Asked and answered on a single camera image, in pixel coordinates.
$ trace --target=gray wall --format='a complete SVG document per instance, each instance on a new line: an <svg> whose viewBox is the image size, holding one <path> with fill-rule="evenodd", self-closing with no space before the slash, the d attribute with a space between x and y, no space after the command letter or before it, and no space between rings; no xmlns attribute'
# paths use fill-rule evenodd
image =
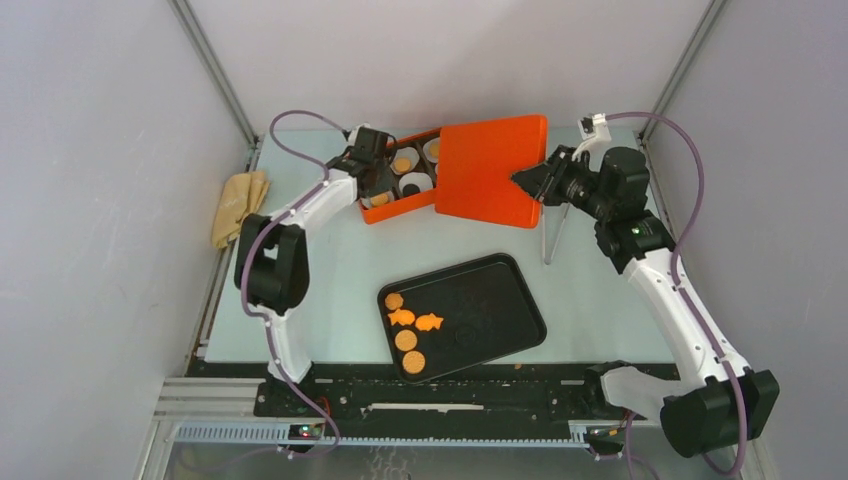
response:
<svg viewBox="0 0 848 480"><path fill-rule="evenodd" d="M848 2L732 2L668 112L705 161L687 266L731 341L781 384L765 436L787 479L844 478L846 18ZM651 148L681 226L691 156L662 127Z"/></svg>
<svg viewBox="0 0 848 480"><path fill-rule="evenodd" d="M164 0L0 19L0 478L129 478L247 149Z"/></svg>

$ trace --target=metal frame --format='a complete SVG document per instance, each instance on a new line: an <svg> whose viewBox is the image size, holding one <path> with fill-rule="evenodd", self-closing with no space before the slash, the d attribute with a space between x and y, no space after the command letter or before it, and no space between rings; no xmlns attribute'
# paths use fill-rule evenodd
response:
<svg viewBox="0 0 848 480"><path fill-rule="evenodd" d="M236 93L229 82L221 64L206 37L197 16L192 9L189 0L168 0L174 9L174 14L183 25L186 35L195 47L199 59L210 75L210 79L224 99L234 121L238 125L253 152L247 170L255 168L260 151L260 139L253 131L244 109L242 108ZM697 28L687 43L683 54L677 62L668 82L666 83L660 97L657 99L652 111L664 113L680 85L685 80L686 74L694 63L705 40L712 32L720 14L727 5L727 0L713 0L704 12ZM652 173L652 188L656 195L660 215L665 220L670 230L674 230L670 217L663 200L659 185L655 182L653 175L650 149L648 142L656 129L656 122L648 121L642 128L639 137L642 149L648 159L648 166ZM194 337L193 347L202 349L205 347L204 340L208 339L211 329L211 321L217 308L217 298L223 285L223 278L227 268L227 259L230 255L224 251L217 262L216 268L209 281L209 299L204 305L196 328L197 335ZM192 348L191 355L197 350ZM156 406L150 428L146 436L144 448L139 458L135 478L139 480L155 479L161 480L167 474L166 469L171 456L174 442L180 441L242 441L239 431L232 429L208 430L212 425L241 428L243 432L256 431L257 428L276 429L287 428L290 423L319 422L318 418L258 418L253 416L256 390L262 382L259 379L220 379L220 378L169 378L164 382L159 402ZM641 422L642 426L653 426L649 422ZM572 442L492 442L493 445L504 447L584 447L582 444L583 434L588 428L607 426L603 421L574 422L572 427ZM343 444L377 445L384 443L387 439L343 439ZM396 444L422 445L421 441L392 439ZM460 446L462 442L439 442L428 440L428 445ZM487 445L486 442L473 442L474 446ZM749 458L742 471L745 480L758 480L773 478L774 467L761 440L751 442Z"/></svg>

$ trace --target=metal rod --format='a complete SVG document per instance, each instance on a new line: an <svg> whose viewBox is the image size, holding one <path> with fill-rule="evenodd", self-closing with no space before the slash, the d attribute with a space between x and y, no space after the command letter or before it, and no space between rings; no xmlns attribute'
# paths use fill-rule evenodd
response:
<svg viewBox="0 0 848 480"><path fill-rule="evenodd" d="M692 37L689 38L686 48L683 49L683 54L681 54L680 59L677 60L677 65L674 66L674 70L671 72L671 77L669 77L668 82L666 82L665 87L663 87L662 93L660 93L660 97L657 99L654 104L654 108L651 109L651 112L662 115L666 110L668 110L668 106L671 104L677 90L686 78L686 74L689 73L689 70L695 63L695 59L701 51L701 47L703 47L712 32L713 27L715 27L719 16L724 10L724 7L728 3L729 0L710 1L706 10L704 10L704 14L701 16L701 20L698 22L698 26L695 27ZM639 137L644 141L649 140L654 134L656 128L656 120L646 121L642 130L639 132Z"/></svg>
<svg viewBox="0 0 848 480"><path fill-rule="evenodd" d="M247 144L250 147L255 147L258 141L256 132L253 131L253 127L251 127L250 121L247 119L247 114L241 106L227 75L224 73L224 68L221 66L218 56L215 55L209 39L203 32L203 28L197 19L197 15L194 13L194 9L191 8L191 4L188 0L168 0L168 3L171 4L174 15L176 15L180 24L182 24L186 36L188 36L194 46L198 58L200 58L201 63L203 63L203 66L209 73L209 77L212 79L212 83L215 84L218 93L223 97L227 109L233 116L233 120L235 120L242 135L244 135Z"/></svg>

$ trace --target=brown cloth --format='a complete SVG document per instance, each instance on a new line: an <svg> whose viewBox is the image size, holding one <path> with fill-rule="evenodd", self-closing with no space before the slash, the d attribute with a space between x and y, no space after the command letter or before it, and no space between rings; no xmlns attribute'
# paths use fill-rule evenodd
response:
<svg viewBox="0 0 848 480"><path fill-rule="evenodd" d="M212 245L215 248L224 248L238 238L242 220L259 211L269 185L271 182L261 170L239 173L227 180L212 225Z"/></svg>

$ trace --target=open box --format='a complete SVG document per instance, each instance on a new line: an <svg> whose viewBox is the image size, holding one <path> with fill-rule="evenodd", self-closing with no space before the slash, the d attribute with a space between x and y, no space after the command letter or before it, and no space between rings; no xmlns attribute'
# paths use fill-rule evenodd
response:
<svg viewBox="0 0 848 480"><path fill-rule="evenodd" d="M535 227L539 203L513 184L510 175L544 160L547 130L543 115L524 115L448 125L398 140L399 148L416 149L420 160L412 171L427 173L435 188L401 198L396 176L392 195L398 200L372 208L359 202L365 223L435 204L436 212L446 215ZM427 160L424 151L425 144L436 138L438 175L436 163Z"/></svg>

